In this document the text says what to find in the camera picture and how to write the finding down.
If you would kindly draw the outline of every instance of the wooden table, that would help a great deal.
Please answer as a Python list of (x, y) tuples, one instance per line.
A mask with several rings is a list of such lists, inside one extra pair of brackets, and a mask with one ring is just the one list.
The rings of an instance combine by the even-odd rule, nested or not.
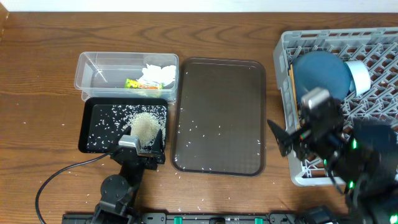
[[(12, 12), (0, 41), (0, 223), (38, 223), (34, 199), (42, 183), (97, 156), (77, 149), (84, 102), (73, 81), (80, 53), (175, 53), (180, 63), (189, 57), (256, 60), (267, 70), (267, 118), (283, 126), (272, 59), (281, 33), (382, 26), (398, 26), (397, 14)], [(170, 106), (170, 130), (174, 111)], [(168, 141), (166, 164), (145, 171), (136, 203), (170, 213), (260, 214), (321, 204), (346, 212), (333, 187), (292, 183), (287, 159), (266, 129), (266, 169), (254, 178), (177, 172)], [(60, 223), (64, 213), (92, 212), (102, 181), (119, 170), (106, 158), (62, 173), (40, 198), (44, 219)]]

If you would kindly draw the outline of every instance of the dish rack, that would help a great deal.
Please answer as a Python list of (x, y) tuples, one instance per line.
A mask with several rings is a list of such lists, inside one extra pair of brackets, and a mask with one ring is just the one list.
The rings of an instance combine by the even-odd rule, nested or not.
[[(286, 130), (294, 132), (299, 122), (288, 77), (289, 65), (314, 50), (331, 52), (343, 61), (361, 60), (369, 70), (371, 89), (360, 96), (351, 93), (341, 104), (345, 137), (349, 137), (355, 118), (387, 121), (398, 134), (398, 27), (284, 32), (274, 50), (274, 65)], [(293, 152), (288, 160), (295, 185), (331, 185), (320, 158), (302, 162)], [(344, 184), (339, 177), (335, 179)]]

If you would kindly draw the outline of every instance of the black cable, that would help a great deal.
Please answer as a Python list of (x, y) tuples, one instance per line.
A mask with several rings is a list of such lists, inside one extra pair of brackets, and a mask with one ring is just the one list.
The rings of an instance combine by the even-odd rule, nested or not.
[(339, 185), (337, 184), (335, 178), (333, 177), (333, 174), (331, 173), (331, 169), (328, 170), (328, 176), (331, 180), (331, 183), (333, 184), (333, 186), (335, 186), (336, 190), (340, 193), (340, 194), (344, 194), (343, 191), (341, 190), (341, 188), (339, 187)]
[(90, 160), (85, 161), (85, 162), (79, 162), (79, 163), (77, 163), (77, 164), (73, 164), (73, 165), (67, 166), (67, 167), (65, 167), (65, 168), (63, 168), (63, 169), (60, 169), (60, 170), (56, 171), (56, 173), (54, 173), (51, 177), (49, 177), (49, 178), (44, 182), (44, 184), (41, 186), (41, 188), (40, 188), (39, 191), (37, 192), (36, 200), (35, 200), (36, 214), (37, 214), (37, 216), (38, 216), (38, 218), (39, 218), (39, 220), (40, 220), (40, 222), (41, 222), (42, 224), (46, 224), (46, 223), (45, 223), (45, 221), (43, 220), (42, 214), (40, 213), (40, 208), (39, 208), (39, 197), (40, 197), (40, 194), (42, 193), (44, 187), (45, 187), (54, 177), (56, 177), (57, 175), (59, 175), (59, 174), (62, 173), (63, 171), (68, 170), (68, 169), (70, 169), (70, 168), (74, 168), (74, 167), (76, 167), (76, 166), (86, 165), (86, 164), (89, 164), (89, 163), (98, 161), (98, 160), (100, 160), (100, 159), (102, 159), (102, 158), (104, 158), (104, 157), (106, 157), (106, 156), (108, 156), (108, 155), (110, 155), (109, 152), (103, 154), (102, 156), (98, 156), (97, 158), (90, 159)]
[(293, 224), (286, 214), (285, 214), (285, 217), (286, 217), (287, 221), (289, 221), (289, 224)]
[(85, 224), (86, 224), (87, 221), (90, 221), (90, 223), (91, 223), (91, 221), (93, 221), (93, 218), (94, 218), (94, 217), (88, 217), (88, 218), (86, 218)]

